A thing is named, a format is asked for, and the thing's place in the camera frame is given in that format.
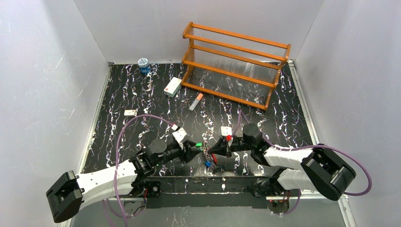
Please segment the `metal key organizer ring red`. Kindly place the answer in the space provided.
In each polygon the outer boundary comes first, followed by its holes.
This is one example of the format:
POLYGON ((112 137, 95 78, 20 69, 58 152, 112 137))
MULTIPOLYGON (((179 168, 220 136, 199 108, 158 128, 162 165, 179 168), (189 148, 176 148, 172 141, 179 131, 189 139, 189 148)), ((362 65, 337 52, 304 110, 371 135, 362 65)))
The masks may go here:
POLYGON ((206 170, 211 173, 211 174, 216 174, 217 173, 217 158, 215 157, 214 154, 208 154, 207 151, 210 148, 210 146, 207 144, 207 142, 202 142, 202 152, 204 156, 204 164, 206 161, 209 161, 212 163, 211 167, 206 167, 206 170))

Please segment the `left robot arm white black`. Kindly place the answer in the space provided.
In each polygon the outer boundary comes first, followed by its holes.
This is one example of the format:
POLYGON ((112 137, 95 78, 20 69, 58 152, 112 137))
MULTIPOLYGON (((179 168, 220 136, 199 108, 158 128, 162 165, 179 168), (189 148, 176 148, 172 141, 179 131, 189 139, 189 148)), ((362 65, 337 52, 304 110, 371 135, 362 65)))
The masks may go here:
POLYGON ((90 204, 128 195, 144 178, 155 172, 157 165, 176 158, 188 163, 199 153, 201 149, 190 140, 156 139, 118 167, 78 175, 67 171, 46 192, 53 221, 64 222, 90 204))

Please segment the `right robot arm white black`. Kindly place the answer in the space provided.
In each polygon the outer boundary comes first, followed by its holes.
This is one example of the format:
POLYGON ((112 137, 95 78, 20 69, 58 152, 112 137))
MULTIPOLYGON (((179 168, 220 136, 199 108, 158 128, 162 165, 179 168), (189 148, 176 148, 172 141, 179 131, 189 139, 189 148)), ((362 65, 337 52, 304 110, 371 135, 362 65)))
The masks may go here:
POLYGON ((253 123, 245 124, 242 132, 241 137, 222 135, 208 153, 231 157, 234 152, 250 151, 251 157, 259 165, 279 167, 262 183, 268 193, 311 190, 337 201, 356 178, 355 170, 332 149, 323 145, 285 150, 268 143, 253 123))

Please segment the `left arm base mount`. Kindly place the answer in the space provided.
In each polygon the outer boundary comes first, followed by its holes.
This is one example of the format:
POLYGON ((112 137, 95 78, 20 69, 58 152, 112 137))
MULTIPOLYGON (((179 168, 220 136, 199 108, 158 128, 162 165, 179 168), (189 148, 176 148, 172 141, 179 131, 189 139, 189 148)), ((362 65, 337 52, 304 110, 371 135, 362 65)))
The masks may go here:
POLYGON ((158 198, 161 195, 160 181, 142 181, 131 184, 132 189, 128 193, 131 197, 158 198))

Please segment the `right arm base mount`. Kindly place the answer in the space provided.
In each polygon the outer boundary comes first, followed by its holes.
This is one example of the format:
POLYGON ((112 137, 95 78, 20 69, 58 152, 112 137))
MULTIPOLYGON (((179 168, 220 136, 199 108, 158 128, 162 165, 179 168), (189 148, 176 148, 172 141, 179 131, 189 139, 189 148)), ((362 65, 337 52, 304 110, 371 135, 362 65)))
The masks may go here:
POLYGON ((243 191, 256 198, 265 198, 268 209, 274 214, 284 214, 289 211, 291 191, 282 189, 276 183, 271 184, 269 180, 257 180, 243 191))

